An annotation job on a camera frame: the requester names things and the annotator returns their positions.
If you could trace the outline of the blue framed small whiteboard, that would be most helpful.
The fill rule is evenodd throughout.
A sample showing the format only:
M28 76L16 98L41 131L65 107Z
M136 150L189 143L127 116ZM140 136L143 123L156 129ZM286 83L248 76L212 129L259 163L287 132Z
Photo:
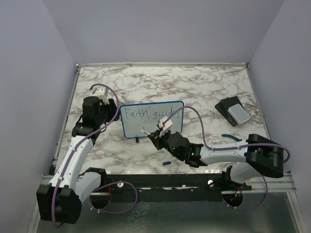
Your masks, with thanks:
M183 106L181 100L122 105L120 116L124 136L133 139L146 137L140 129L149 133L156 131L160 119L169 117Z

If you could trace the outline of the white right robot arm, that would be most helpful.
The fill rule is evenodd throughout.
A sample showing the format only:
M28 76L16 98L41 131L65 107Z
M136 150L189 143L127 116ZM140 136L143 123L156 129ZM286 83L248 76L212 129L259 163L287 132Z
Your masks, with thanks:
M191 143L178 132L163 133L157 130L147 136L157 150L165 149L191 167L232 163L232 167L225 172L226 176L223 178L223 184L229 190L234 190L254 177L284 176L285 148L258 134L250 134L247 140L219 145L216 148Z

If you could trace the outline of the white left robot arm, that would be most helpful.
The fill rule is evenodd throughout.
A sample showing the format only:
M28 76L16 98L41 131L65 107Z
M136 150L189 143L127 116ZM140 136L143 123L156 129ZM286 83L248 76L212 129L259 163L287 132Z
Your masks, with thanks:
M119 120L119 110L118 99L107 99L106 96L84 98L82 114L72 129L70 146L61 166L49 183L40 185L36 192L42 220L74 224L92 190L106 189L104 170L92 168L81 180L78 177L100 133L110 123Z

